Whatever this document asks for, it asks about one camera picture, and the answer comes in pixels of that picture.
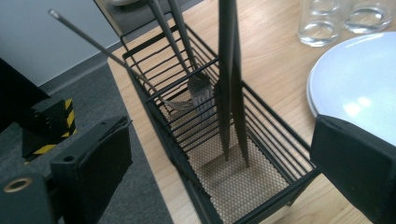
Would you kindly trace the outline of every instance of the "screw hole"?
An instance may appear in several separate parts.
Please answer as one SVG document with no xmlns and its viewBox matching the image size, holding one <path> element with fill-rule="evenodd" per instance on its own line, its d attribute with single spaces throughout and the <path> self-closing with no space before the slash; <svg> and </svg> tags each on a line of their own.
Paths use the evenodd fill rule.
<svg viewBox="0 0 396 224">
<path fill-rule="evenodd" d="M 64 158 L 64 161 L 72 161 L 74 159 L 74 157 L 72 156 L 68 156 Z"/>
<path fill-rule="evenodd" d="M 4 192 L 6 192 L 6 193 L 17 192 L 17 191 L 20 191 L 22 189 L 25 189 L 31 183 L 32 183 L 32 179 L 31 178 L 23 177 L 23 178 L 16 179 L 16 180 L 13 180 L 13 181 L 9 182 L 4 187 Z"/>
</svg>

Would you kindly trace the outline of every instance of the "gray carpet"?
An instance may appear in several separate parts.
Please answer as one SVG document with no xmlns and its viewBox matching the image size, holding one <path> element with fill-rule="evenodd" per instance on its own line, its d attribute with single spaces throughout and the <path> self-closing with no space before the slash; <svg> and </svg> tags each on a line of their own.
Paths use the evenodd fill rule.
<svg viewBox="0 0 396 224">
<path fill-rule="evenodd" d="M 29 172 L 48 175 L 48 161 L 65 150 L 92 126 L 104 119 L 127 116 L 108 65 L 92 71 L 51 95 L 51 101 L 73 99 L 78 132 L 52 151 L 24 165 L 21 158 L 21 129 L 12 124 L 0 134 L 0 182 Z M 113 195 L 99 223 L 172 223 L 161 193 L 134 131 L 130 127 L 133 164 Z"/>
</svg>

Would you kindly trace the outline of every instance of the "metal frame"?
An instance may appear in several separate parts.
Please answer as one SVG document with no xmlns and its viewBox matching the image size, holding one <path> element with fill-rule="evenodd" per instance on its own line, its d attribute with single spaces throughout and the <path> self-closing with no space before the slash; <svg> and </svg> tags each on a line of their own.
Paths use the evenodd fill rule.
<svg viewBox="0 0 396 224">
<path fill-rule="evenodd" d="M 177 36 L 177 28 L 172 27 L 171 30 Z M 169 57 L 149 69 L 142 68 L 141 64 L 155 60 L 157 55 L 170 49 L 169 44 L 164 41 L 164 34 L 156 35 L 127 51 L 123 54 L 123 59 L 130 65 L 131 69 L 128 69 L 128 72 L 139 98 L 167 156 L 179 171 L 200 219 L 204 223 L 219 223 L 222 220 L 210 201 L 211 196 L 208 195 L 191 167 L 188 156 L 189 151 L 196 150 L 195 146 L 199 146 L 219 134 L 216 108 L 214 106 L 208 108 L 207 110 L 211 110 L 213 113 L 211 116 L 205 117 L 205 120 L 201 120 L 200 114 L 197 114 L 194 109 L 175 111 L 159 100 L 160 96 L 167 100 L 186 100 L 185 97 L 188 96 L 186 82 L 189 77 L 198 72 L 205 72 L 209 75 L 213 85 L 219 79 L 219 57 L 190 27 L 187 26 L 187 30 L 191 39 L 191 49 L 199 64 L 199 68 L 194 70 L 188 56 L 184 53 L 185 50 L 181 50 L 185 63 L 193 71 L 189 74 L 186 74 L 172 52 Z M 144 57 L 135 56 L 148 51 L 148 47 L 161 42 L 165 44 L 153 52 L 146 53 Z M 136 74 L 150 80 L 158 91 L 153 92 Z M 309 161 L 309 145 L 253 89 L 245 82 L 242 83 L 242 86 L 247 113 L 248 138 L 254 142 L 289 185 L 267 202 L 240 217 L 236 223 L 259 222 L 271 216 L 280 207 L 287 204 L 292 205 L 294 200 L 319 174 L 316 167 Z"/>
</svg>

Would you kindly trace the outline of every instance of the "black wire basket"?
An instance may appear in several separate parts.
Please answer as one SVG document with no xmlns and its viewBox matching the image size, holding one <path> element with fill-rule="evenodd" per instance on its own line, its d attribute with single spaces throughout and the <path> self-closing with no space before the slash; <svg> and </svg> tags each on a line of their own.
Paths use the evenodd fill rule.
<svg viewBox="0 0 396 224">
<path fill-rule="evenodd" d="M 176 26 L 171 30 L 192 72 L 183 70 L 164 34 L 128 50 L 123 59 L 131 68 L 128 72 L 139 98 L 202 222 L 259 222 L 282 206 L 291 205 L 319 174 L 309 160 L 309 145 L 242 83 L 250 165 L 247 168 L 242 157 L 232 119 L 230 157 L 226 161 L 214 97 L 195 105 L 187 85 L 189 78 L 204 73 L 213 87 L 219 80 L 218 56 L 187 26 L 199 64 L 194 69 Z M 191 107 L 177 109 L 173 103 Z"/>
</svg>

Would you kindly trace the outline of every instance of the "white plate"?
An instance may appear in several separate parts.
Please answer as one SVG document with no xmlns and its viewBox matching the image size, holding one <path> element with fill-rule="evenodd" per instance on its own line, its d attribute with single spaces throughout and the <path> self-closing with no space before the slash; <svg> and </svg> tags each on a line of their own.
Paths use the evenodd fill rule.
<svg viewBox="0 0 396 224">
<path fill-rule="evenodd" d="M 313 67 L 306 90 L 314 115 L 346 120 L 396 146 L 396 32 L 331 48 Z"/>
</svg>

